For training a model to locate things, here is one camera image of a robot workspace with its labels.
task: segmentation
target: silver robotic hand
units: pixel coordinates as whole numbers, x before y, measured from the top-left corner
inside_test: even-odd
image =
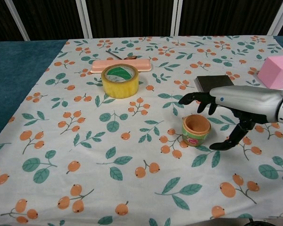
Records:
[[[228,140],[210,146],[213,150],[228,150],[236,146],[256,123],[283,123],[283,90],[224,86],[214,88],[209,93],[188,93],[178,103],[188,105],[194,100],[200,101],[197,113],[203,112],[210,104],[208,114],[212,115],[220,105],[230,109],[240,120]]]

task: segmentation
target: roll of tape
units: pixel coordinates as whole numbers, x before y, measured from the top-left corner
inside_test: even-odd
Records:
[[[131,65],[109,66],[102,72],[101,78],[104,91],[113,98],[127,98],[138,90],[138,71]]]

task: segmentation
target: floral tablecloth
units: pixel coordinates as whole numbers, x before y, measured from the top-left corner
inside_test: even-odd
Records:
[[[153,69],[139,91],[107,96],[97,59],[137,55]],[[69,40],[0,134],[0,225],[184,226],[212,218],[283,217],[283,125],[257,125],[239,145],[214,151],[238,123],[222,107],[197,148],[182,118],[198,103],[198,75],[264,87],[257,73],[283,55],[272,36]]]

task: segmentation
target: pink sponge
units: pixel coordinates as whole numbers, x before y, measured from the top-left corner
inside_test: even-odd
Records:
[[[268,88],[283,88],[283,56],[268,57],[258,74],[258,78]]]

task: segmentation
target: robotic hand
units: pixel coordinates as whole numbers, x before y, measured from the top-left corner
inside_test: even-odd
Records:
[[[188,93],[178,103],[188,105],[194,100],[201,102],[197,113],[203,112],[210,104],[208,114],[212,115],[217,105],[220,105],[230,109],[240,120],[228,140],[214,143],[209,147],[213,150],[224,151],[236,146],[256,123],[283,123],[283,90],[251,86],[224,86],[214,88],[209,93]]]

